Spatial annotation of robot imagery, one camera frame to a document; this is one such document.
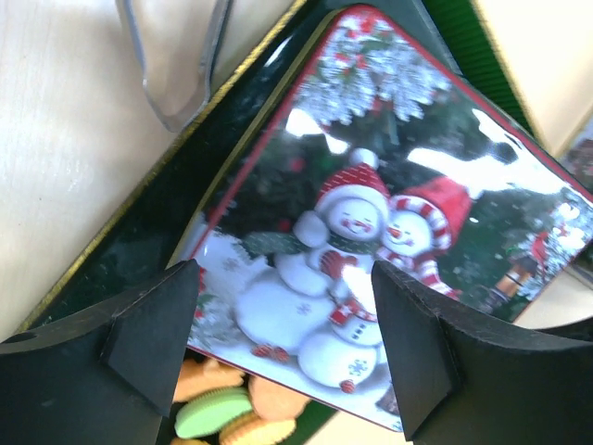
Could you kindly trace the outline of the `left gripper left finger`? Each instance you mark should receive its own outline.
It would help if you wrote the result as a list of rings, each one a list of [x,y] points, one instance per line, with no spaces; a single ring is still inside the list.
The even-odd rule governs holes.
[[[153,444],[170,413],[199,288],[182,261],[1,344],[4,444]]]

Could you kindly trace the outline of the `gold tin lid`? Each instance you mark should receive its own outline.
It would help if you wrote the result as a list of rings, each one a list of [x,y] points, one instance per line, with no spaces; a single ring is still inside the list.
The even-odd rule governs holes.
[[[383,8],[306,49],[176,248],[187,345],[400,431],[373,265],[512,321],[590,242],[592,197]]]

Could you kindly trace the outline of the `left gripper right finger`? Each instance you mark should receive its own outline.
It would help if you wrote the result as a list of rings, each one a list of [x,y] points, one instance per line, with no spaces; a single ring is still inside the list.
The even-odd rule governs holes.
[[[405,438],[416,444],[588,444],[592,322],[526,329],[387,261],[372,289]]]

